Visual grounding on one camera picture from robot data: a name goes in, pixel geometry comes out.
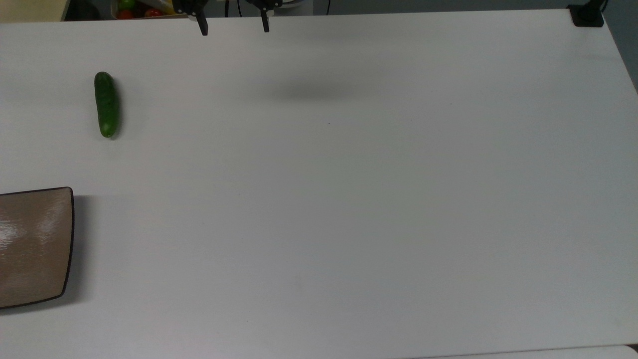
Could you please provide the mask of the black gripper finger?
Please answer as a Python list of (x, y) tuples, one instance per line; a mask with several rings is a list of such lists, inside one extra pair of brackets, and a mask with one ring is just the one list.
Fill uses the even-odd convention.
[(264, 32), (270, 32), (270, 18), (274, 14), (274, 10), (281, 7), (282, 0), (248, 0), (249, 4), (256, 7), (260, 12)]
[(207, 36), (209, 26), (204, 11), (207, 3), (207, 0), (174, 0), (174, 11), (194, 19), (198, 23), (201, 34)]

